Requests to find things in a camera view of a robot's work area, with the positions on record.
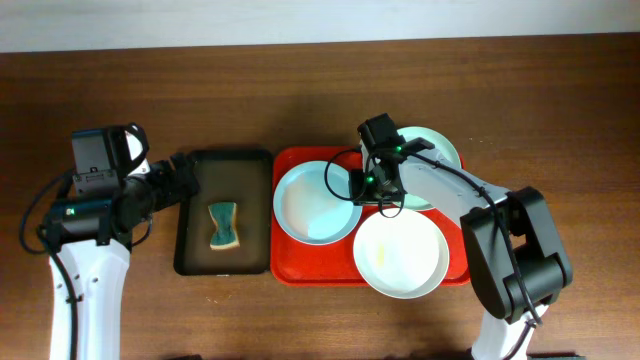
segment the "dark tray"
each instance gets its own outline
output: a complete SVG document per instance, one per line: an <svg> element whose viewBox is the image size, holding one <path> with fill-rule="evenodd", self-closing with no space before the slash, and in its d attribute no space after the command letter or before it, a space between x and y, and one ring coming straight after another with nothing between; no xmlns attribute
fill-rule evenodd
<svg viewBox="0 0 640 360"><path fill-rule="evenodd" d="M200 192L180 205L173 267L180 275L259 274L269 268L273 157L263 149L195 151ZM209 247L215 226L208 206L238 204L240 246Z"/></svg>

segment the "white bowl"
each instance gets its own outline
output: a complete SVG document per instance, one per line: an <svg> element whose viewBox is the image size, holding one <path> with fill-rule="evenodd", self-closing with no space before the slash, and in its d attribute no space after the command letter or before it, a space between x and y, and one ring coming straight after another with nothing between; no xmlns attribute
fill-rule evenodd
<svg viewBox="0 0 640 360"><path fill-rule="evenodd" d="M437 131L419 127L419 126L410 126L410 127L399 129L398 134L404 136L404 139L406 141L411 141L416 138L423 138L431 142L433 145L436 146L436 149L442 152L442 155L447 160L451 161L453 165L455 165L456 167L462 168L460 155L458 155L456 148L453 146L453 144L451 144L449 140L447 140L446 137L444 137L442 134L438 133ZM428 201L411 194L405 195L404 207L410 210L415 210L415 211L433 209L433 206L429 204Z"/></svg>
<svg viewBox="0 0 640 360"><path fill-rule="evenodd" d="M397 209L388 209L392 216ZM398 299L426 295L449 269L449 246L426 216L404 209L395 218L375 213L360 225L353 243L360 275L379 292Z"/></svg>
<svg viewBox="0 0 640 360"><path fill-rule="evenodd" d="M292 238L309 245L327 245L347 236L358 225L362 207L333 196L324 182L326 161L310 161L289 170L273 195L278 224ZM331 164L329 185L349 196L349 173Z"/></svg>

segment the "green sponge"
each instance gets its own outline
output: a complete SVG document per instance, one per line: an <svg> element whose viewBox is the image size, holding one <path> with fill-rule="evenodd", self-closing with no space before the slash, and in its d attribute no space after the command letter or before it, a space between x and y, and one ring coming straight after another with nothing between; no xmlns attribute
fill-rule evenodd
<svg viewBox="0 0 640 360"><path fill-rule="evenodd" d="M226 250L240 246L236 230L236 203L224 202L209 205L209 214L216 230L211 237L212 250Z"/></svg>

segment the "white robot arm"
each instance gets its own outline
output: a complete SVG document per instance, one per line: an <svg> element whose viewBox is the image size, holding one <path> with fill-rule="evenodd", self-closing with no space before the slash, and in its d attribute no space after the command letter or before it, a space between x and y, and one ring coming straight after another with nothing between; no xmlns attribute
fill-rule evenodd
<svg viewBox="0 0 640 360"><path fill-rule="evenodd" d="M472 356L526 359L540 316L573 279L542 195L480 180L424 139L406 142L387 114L367 120L358 133L364 170L350 172L349 200L382 209L412 194L460 226L471 283L486 309ZM526 243L514 251L509 232L525 235Z"/></svg>
<svg viewBox="0 0 640 360"><path fill-rule="evenodd" d="M56 201L37 234L50 255L54 310L50 359L120 357L120 305L132 247L147 238L151 214L199 191L193 162L182 154L150 165L149 146L135 124L73 134L75 170L59 180ZM68 198L75 184L76 197ZM24 215L24 226L40 192ZM149 221L144 237L132 230Z"/></svg>

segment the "black cable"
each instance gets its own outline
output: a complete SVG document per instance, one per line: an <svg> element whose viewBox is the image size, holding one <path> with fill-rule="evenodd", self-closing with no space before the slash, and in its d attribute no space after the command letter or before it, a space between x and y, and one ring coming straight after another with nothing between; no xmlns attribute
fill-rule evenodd
<svg viewBox="0 0 640 360"><path fill-rule="evenodd" d="M339 153L335 154L328 162L327 162L327 167L324 168L324 184L327 186L327 190L329 190L329 192L337 197L340 200L344 200L344 201L354 201L354 200L358 200L362 195L364 195L366 189L367 189L367 177L366 174L369 172L369 161L371 160L371 157L376 153L376 151L371 152L369 155L367 155L367 162L365 163L365 170L364 170L364 174L365 177L362 179L362 188L360 190L360 193L357 196L354 196L352 198L348 198L348 197L344 197L341 195L336 194L335 191L333 191L333 189L331 189L331 186L329 186L329 167L331 166L331 164L342 154L346 154L348 152L355 152L355 153L359 153L360 149L359 148L351 148L351 149L346 149L346 150L342 150Z"/></svg>
<svg viewBox="0 0 640 360"><path fill-rule="evenodd" d="M516 341L516 344L513 346L509 354L506 357L504 357L502 360L513 359L513 357L516 356L518 351L520 351L520 348L524 344L524 341L527 339L527 336L529 335L529 331L535 328L536 328L536 323L534 321L532 320L525 321L524 329L522 330L522 333L520 333L520 337L518 338L518 341Z"/></svg>
<svg viewBox="0 0 640 360"><path fill-rule="evenodd" d="M378 212L380 213L380 215L386 217L387 219L393 219L394 217L397 217L402 212L402 209L404 209L404 195L402 195L402 200L400 200L400 207L398 208L398 212L393 216L387 216L384 214L384 209L382 208L383 201L384 198L378 200Z"/></svg>
<svg viewBox="0 0 640 360"><path fill-rule="evenodd" d="M66 194L69 191L69 188L71 187L70 184L71 184L72 175L73 175L73 169L69 169L65 171L55 179L51 180L47 185L45 185L38 192L38 194L36 194L36 196L33 198L33 201L27 208L27 211L25 211L24 215L22 216L22 221L20 222L20 231L18 236L20 238L20 245L22 245L22 248L29 254L32 254L32 255L39 255L44 253L49 254L51 259L53 260L53 263L58 268L58 271L60 272L62 279L64 280L65 286L67 287L67 293L69 295L69 298L67 301L71 305L71 342L70 342L69 358L71 360L76 360L76 358L78 357L78 303L77 303L78 300L76 298L76 291L73 287L73 283L71 282L71 277L69 276L67 269L65 269L64 264L62 264L62 261L60 260L58 255L54 253L53 250L51 250L51 248L49 247L49 242L47 241L46 236L43 234L43 230L44 230L43 225L40 225L36 228L36 235L38 236L38 238L40 239L40 242L42 243L43 250L35 250L30 248L24 239L24 229L26 227L27 220L29 219L29 215L31 214L33 209L36 207L38 202L40 202L42 197L56 183L58 183L60 180L64 180L62 187L58 190L58 194L56 195L57 198L61 198L64 194Z"/></svg>
<svg viewBox="0 0 640 360"><path fill-rule="evenodd" d="M76 290L73 287L67 269L64 267L64 264L62 264L58 255L51 250L47 238L41 234L41 231L41 228L37 230L40 242L58 268L60 275L62 275L64 285L67 287L67 293L69 294L69 298L67 299L67 302L71 305L71 348L69 350L69 359L76 360L78 357L78 298L76 297Z"/></svg>
<svg viewBox="0 0 640 360"><path fill-rule="evenodd" d="M65 178L67 178L67 177L70 177L72 174L73 174L73 169L69 169L69 170L65 171L64 173L62 173L60 176L58 176L55 179L51 180L47 185L45 185L42 188L42 190L40 190L40 192L38 192L38 194L36 194L36 196L33 198L33 201L31 202L31 204L27 208L27 211L25 211L24 215L22 216L22 221L20 222L20 231L18 232L18 237L20 238L20 245L22 246L24 251L28 252L29 254L31 254L31 255L39 255L39 254L44 254L44 253L47 252L46 249L43 249L43 250L32 249L31 247L29 247L29 245L27 245L27 242L24 239L24 228L27 226L27 220L29 219L29 215L31 215L31 212L36 207L38 202L40 202L40 199L42 199L42 197L56 183L58 183L58 181L63 180Z"/></svg>
<svg viewBox="0 0 640 360"><path fill-rule="evenodd" d="M144 235L140 238L140 240L134 242L131 246L138 246L140 244L142 244L143 241L147 240L147 238L149 237L149 235L151 235L151 227L153 226L153 216L149 216L147 222L149 223L149 225L147 226L147 232L144 233Z"/></svg>
<svg viewBox="0 0 640 360"><path fill-rule="evenodd" d="M495 221L498 224L498 227L500 228L500 232L502 233L505 246L507 247L507 253L509 254L509 260L511 260L511 266L513 267L513 273L515 275L516 281L518 282L518 286L520 287L520 292L522 292L522 297L524 298L524 301L527 304L527 308L531 312L531 315L533 316L533 319L535 320L536 324L542 325L542 319L540 319L540 316L538 315L538 312L536 311L535 306L533 306L533 302L531 301L531 297L529 296L527 287L525 286L524 280L522 279L522 274L520 273L520 267L518 266L516 256L513 252L513 246L511 245L511 240L509 239L509 232L507 231L507 226L504 224L504 221L500 217L496 204L493 202L493 199L491 199L489 194L487 194L486 190L483 187L476 184L475 182L473 182L473 180L471 180L465 174L461 173L460 171L454 168L451 168L447 165L442 164L440 161L434 161L422 155L408 152L408 151L404 151L404 153L406 153L409 156L413 156L417 159L420 159L426 162L427 164L431 164L436 168L440 168L442 170L445 170L447 172L450 172L458 176L459 178L464 180L467 184L469 184L475 191L478 192L480 196L482 196L487 201L487 203L489 204L489 207L491 208L491 211L494 214Z"/></svg>

